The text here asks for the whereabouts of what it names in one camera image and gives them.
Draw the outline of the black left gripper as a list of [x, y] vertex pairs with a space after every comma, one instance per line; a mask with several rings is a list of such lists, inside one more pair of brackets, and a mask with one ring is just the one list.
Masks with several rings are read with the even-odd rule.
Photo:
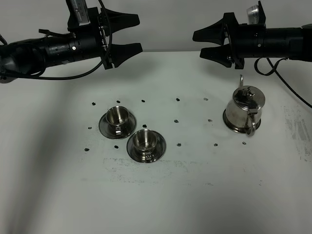
[[112, 44], [112, 34], [126, 28], [139, 25], [137, 14], [115, 12], [109, 9], [98, 11], [96, 7], [88, 8], [90, 22], [78, 27], [68, 27], [75, 35], [78, 59], [100, 57], [105, 69], [119, 67], [131, 57], [143, 52], [140, 43], [125, 45]]

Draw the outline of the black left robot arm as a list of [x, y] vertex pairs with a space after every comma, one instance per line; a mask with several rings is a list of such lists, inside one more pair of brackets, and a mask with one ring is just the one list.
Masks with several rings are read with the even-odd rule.
[[17, 78], [44, 80], [43, 73], [48, 67], [100, 58], [90, 71], [71, 77], [81, 78], [100, 66], [117, 68], [143, 51], [140, 43], [119, 45], [106, 41], [106, 37], [117, 31], [138, 26], [137, 14], [115, 12], [105, 7], [88, 8], [83, 0], [68, 0], [66, 3], [70, 12], [67, 34], [40, 29], [39, 32], [45, 35], [42, 38], [1, 45], [1, 83], [10, 83]]

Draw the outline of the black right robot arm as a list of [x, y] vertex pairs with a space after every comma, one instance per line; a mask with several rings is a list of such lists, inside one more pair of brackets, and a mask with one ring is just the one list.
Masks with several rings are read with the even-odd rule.
[[193, 41], [209, 42], [200, 57], [230, 68], [244, 68], [246, 58], [312, 60], [312, 29], [266, 28], [264, 24], [240, 24], [234, 13], [225, 13], [215, 24], [197, 30]]

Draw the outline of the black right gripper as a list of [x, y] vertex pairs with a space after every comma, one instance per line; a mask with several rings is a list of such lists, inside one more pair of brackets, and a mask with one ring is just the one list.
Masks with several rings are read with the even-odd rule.
[[234, 13], [225, 13], [223, 20], [194, 31], [193, 41], [224, 44], [225, 31], [229, 43], [201, 49], [200, 58], [217, 62], [227, 68], [235, 64], [235, 69], [243, 69], [244, 59], [252, 58], [257, 45], [263, 42], [261, 36], [265, 29], [263, 24], [239, 24]]

